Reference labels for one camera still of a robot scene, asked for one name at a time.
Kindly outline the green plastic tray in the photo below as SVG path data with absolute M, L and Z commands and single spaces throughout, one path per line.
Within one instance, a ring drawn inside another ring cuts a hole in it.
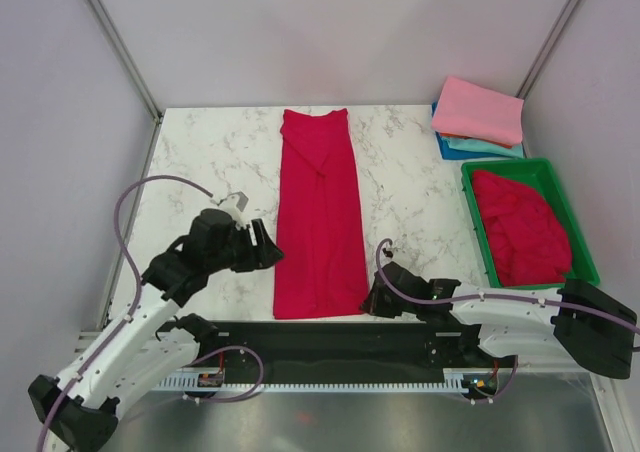
M 462 188 L 489 283 L 544 288 L 600 283 L 579 223 L 546 159 L 466 162 Z

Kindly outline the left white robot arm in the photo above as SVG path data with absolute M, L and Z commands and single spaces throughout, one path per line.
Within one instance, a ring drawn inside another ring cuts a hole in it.
M 37 450 L 57 438 L 73 451 L 98 451 L 128 410 L 183 367 L 208 365 L 227 352 L 215 328 L 196 314 L 178 319 L 158 341 L 152 335 L 212 275 L 269 269 L 284 257 L 262 220 L 243 222 L 231 209 L 205 209 L 187 234 L 135 271 L 132 301 L 56 376 L 37 376 L 28 395 L 42 424 Z

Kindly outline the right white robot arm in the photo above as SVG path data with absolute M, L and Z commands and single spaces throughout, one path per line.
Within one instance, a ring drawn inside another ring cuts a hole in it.
M 631 375 L 639 333 L 635 312 L 580 279 L 547 289 L 482 288 L 425 280 L 395 262 L 375 273 L 360 308 L 384 318 L 411 314 L 434 328 L 461 326 L 457 349 L 469 365 L 490 357 L 560 357 L 619 380 Z

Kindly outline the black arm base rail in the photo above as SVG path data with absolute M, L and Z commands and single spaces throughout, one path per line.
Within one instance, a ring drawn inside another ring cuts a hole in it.
M 161 331 L 185 329 L 200 344 L 199 356 L 221 349 L 207 366 L 241 375 L 284 379 L 432 378 L 451 369 L 510 368 L 511 356 L 495 359 L 473 344 L 475 327 L 438 331 L 425 323 L 212 322 L 195 314 Z

